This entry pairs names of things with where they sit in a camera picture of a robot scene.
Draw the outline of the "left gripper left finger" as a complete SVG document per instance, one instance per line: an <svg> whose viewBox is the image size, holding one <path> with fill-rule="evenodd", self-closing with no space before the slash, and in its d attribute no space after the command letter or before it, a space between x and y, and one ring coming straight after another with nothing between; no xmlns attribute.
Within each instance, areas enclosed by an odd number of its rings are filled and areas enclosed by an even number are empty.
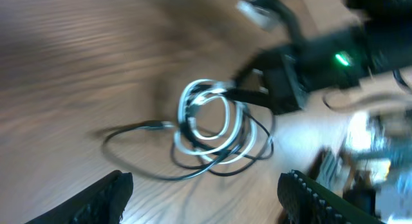
<svg viewBox="0 0 412 224"><path fill-rule="evenodd" d="M133 175L115 170L28 223L120 223L132 193Z"/></svg>

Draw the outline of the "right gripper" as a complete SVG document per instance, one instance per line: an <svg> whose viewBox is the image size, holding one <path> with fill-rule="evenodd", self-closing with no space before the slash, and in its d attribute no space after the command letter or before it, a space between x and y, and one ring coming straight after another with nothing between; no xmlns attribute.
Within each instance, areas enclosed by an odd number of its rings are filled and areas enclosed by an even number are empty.
<svg viewBox="0 0 412 224"><path fill-rule="evenodd" d="M302 110L309 94L325 88L348 89L370 75L366 31L349 27L307 42L302 48L286 44L249 59L233 77L241 84L253 69L263 71L267 94L229 89L223 95L238 102L269 108L280 115Z"/></svg>

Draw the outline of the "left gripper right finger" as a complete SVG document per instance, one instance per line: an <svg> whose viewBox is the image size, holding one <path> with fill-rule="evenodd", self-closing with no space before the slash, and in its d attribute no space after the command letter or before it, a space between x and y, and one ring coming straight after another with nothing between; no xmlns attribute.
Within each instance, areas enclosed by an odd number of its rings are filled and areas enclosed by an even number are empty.
<svg viewBox="0 0 412 224"><path fill-rule="evenodd" d="M361 210L300 171L280 175L277 197L292 223L379 224Z"/></svg>

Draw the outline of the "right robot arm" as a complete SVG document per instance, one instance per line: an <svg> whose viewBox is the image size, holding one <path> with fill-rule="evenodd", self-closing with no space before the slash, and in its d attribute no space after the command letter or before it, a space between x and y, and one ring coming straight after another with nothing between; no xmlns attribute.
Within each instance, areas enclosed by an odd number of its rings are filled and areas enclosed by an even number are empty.
<svg viewBox="0 0 412 224"><path fill-rule="evenodd" d="M234 77L224 95L266 107L274 115L304 108L313 91L357 87L387 71L407 91L400 69L411 65L411 0L345 0L368 16L361 24L306 39L295 13L280 0L247 0L268 18L279 17L290 43L263 50Z"/></svg>

